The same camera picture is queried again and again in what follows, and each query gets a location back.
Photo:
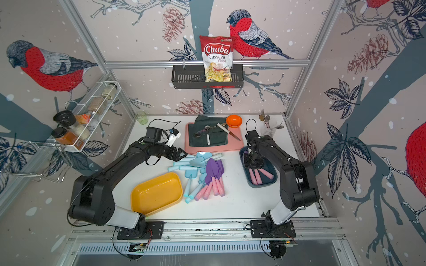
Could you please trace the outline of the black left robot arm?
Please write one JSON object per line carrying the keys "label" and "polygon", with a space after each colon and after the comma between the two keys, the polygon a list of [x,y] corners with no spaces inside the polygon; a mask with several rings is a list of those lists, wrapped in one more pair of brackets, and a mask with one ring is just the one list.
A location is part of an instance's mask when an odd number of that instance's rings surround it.
{"label": "black left robot arm", "polygon": [[67,218],[97,226],[137,228],[144,215],[116,205],[113,190],[134,168],[150,157],[164,157],[178,162],[187,153],[173,146],[180,132],[147,127],[146,135],[129,145],[127,150],[104,169],[91,176],[80,176],[73,184]]}

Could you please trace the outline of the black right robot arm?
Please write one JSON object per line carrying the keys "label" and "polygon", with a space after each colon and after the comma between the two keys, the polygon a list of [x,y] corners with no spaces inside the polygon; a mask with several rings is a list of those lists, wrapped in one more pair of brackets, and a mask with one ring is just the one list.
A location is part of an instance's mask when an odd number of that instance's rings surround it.
{"label": "black right robot arm", "polygon": [[280,148],[270,136],[260,136],[256,130],[245,135],[248,153],[243,157],[244,167],[251,170],[264,168],[265,160],[279,170],[280,200],[266,213],[270,224],[280,226],[320,199],[314,166],[300,161]]}

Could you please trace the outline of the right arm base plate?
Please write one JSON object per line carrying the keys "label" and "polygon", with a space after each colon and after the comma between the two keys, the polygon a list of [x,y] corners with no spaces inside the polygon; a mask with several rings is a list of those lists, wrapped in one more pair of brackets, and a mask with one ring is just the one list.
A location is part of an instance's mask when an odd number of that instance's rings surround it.
{"label": "right arm base plate", "polygon": [[275,225],[271,220],[263,218],[251,220],[250,231],[252,238],[295,238],[296,232],[292,221]]}

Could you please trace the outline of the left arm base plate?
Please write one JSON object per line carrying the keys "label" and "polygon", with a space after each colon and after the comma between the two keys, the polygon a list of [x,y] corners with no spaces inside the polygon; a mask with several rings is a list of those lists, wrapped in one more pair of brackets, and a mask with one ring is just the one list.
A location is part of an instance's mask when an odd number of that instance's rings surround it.
{"label": "left arm base plate", "polygon": [[157,240],[161,239],[164,231],[165,222],[163,221],[145,221],[133,229],[118,228],[118,240]]}

